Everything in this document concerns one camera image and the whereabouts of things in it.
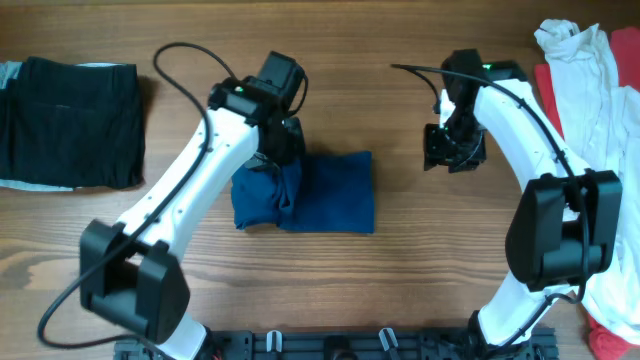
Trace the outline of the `blue t-shirt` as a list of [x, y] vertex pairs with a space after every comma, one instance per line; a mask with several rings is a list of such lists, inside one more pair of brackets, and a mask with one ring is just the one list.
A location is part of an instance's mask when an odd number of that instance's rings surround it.
[[372, 153], [305, 155], [278, 170], [242, 167], [232, 176], [234, 223], [291, 232], [375, 231]]

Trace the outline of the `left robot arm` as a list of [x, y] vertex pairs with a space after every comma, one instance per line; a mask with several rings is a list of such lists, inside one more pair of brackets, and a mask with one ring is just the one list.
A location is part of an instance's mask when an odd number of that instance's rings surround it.
[[304, 152], [291, 105], [308, 79], [272, 51], [260, 72], [216, 84], [197, 131], [149, 191], [112, 226], [92, 221], [80, 239], [82, 307], [127, 329], [165, 359], [214, 359], [210, 330], [187, 312], [181, 261], [192, 233], [239, 169], [277, 172]]

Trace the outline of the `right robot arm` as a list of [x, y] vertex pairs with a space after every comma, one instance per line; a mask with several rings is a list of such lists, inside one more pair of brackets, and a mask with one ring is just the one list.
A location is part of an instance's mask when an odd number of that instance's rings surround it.
[[516, 62], [485, 63], [475, 49], [456, 50], [436, 71], [441, 121], [424, 129], [425, 169], [472, 171], [492, 136], [522, 191], [505, 238], [509, 272], [469, 324], [476, 356], [504, 357], [529, 344], [555, 302], [581, 302], [590, 278], [610, 267], [622, 184], [569, 149]]

